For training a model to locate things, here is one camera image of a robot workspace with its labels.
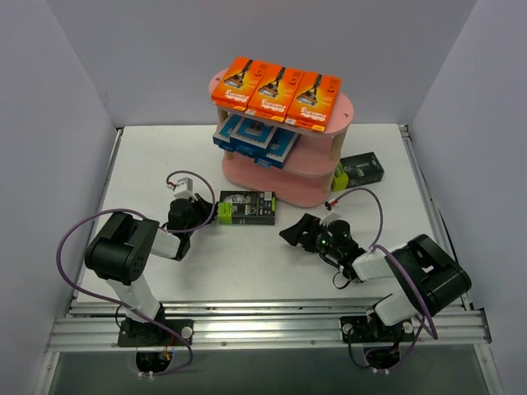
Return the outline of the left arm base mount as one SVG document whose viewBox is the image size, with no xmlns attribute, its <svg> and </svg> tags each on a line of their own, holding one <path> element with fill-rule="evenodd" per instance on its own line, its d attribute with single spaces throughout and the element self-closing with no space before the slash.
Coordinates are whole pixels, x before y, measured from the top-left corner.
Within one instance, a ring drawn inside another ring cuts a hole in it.
<svg viewBox="0 0 527 395">
<path fill-rule="evenodd" d="M 143 374 L 165 373 L 174 361 L 174 347 L 184 343 L 166 330 L 151 323 L 136 323 L 124 319 L 119 326 L 117 345 L 119 347 L 161 347 L 162 351 L 137 351 L 133 358 L 133 368 Z"/>
</svg>

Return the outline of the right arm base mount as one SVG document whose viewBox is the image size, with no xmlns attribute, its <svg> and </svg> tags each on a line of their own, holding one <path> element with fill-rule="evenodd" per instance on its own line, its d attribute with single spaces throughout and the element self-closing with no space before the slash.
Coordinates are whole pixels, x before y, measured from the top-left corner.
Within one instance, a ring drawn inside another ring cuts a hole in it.
<svg viewBox="0 0 527 395">
<path fill-rule="evenodd" d="M 366 315 L 341 316 L 339 322 L 342 342 L 359 369 L 388 374 L 403 360 L 402 344 L 416 339 L 414 326 L 408 319 L 388 327 Z"/>
</svg>

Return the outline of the blue razor box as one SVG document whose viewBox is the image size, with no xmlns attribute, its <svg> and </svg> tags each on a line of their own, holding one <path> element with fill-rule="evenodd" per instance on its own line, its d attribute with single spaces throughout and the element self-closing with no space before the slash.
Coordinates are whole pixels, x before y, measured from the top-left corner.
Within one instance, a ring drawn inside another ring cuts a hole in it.
<svg viewBox="0 0 527 395">
<path fill-rule="evenodd" d="M 266 154 L 263 157 L 254 159 L 254 163 L 264 168 L 276 167 L 282 169 L 294 149 L 299 136 L 296 132 L 278 128 Z"/>
<path fill-rule="evenodd" d="M 242 118 L 231 133 L 230 139 L 243 153 L 262 157 L 267 154 L 276 131 L 276 126 L 251 118 Z"/>
<path fill-rule="evenodd" d="M 217 126 L 217 130 L 212 136 L 215 145 L 224 151 L 234 152 L 236 150 L 235 143 L 231 140 L 231 134 L 234 132 L 242 117 L 238 114 L 230 114 L 227 118 Z"/>
</svg>

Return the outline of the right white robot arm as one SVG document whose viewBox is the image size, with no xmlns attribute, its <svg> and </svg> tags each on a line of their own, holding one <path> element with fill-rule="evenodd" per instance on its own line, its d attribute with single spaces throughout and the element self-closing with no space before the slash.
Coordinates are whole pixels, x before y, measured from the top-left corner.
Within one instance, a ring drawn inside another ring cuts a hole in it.
<svg viewBox="0 0 527 395">
<path fill-rule="evenodd" d="M 469 274 L 425 234 L 393 249 L 379 244 L 364 249 L 352 237 L 348 222 L 324 222 L 305 214 L 279 235 L 291 246 L 319 255 L 347 281 L 394 278 L 399 283 L 400 289 L 376 302 L 366 318 L 368 334 L 378 340 L 406 319 L 434 317 L 472 288 Z"/>
</svg>

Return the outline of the black green razor box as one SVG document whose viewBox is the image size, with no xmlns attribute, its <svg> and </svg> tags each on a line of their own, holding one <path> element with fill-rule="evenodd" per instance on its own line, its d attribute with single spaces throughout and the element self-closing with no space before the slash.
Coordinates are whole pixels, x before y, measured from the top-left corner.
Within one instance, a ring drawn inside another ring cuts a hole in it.
<svg viewBox="0 0 527 395">
<path fill-rule="evenodd" d="M 271 191 L 221 191 L 217 220 L 221 225 L 275 225 L 276 204 Z"/>
<path fill-rule="evenodd" d="M 384 168 L 373 151 L 343 157 L 334 171 L 331 189 L 338 192 L 378 183 L 384 175 Z"/>
</svg>

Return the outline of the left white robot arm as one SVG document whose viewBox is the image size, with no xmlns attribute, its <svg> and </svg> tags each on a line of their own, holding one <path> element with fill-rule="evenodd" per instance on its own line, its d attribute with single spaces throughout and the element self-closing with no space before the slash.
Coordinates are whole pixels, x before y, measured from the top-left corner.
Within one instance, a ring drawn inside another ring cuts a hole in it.
<svg viewBox="0 0 527 395">
<path fill-rule="evenodd" d="M 190 250 L 194 231 L 212 223 L 216 213 L 217 204 L 199 194 L 173 200 L 166 225 L 117 211 L 89 244 L 86 267 L 106 281 L 126 305 L 127 318 L 138 323 L 136 334 L 146 344 L 156 345 L 166 334 L 162 303 L 144 276 L 147 260 L 152 255 L 182 260 Z"/>
</svg>

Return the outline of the small orange razor box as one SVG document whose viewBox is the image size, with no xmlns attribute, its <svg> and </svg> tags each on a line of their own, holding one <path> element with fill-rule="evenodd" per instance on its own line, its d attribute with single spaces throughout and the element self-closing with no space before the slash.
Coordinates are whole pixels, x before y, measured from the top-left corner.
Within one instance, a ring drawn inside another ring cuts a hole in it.
<svg viewBox="0 0 527 395">
<path fill-rule="evenodd" d="M 284 123 L 297 128 L 324 132 L 340 86 L 341 79 L 338 77 L 304 72 Z"/>
</svg>

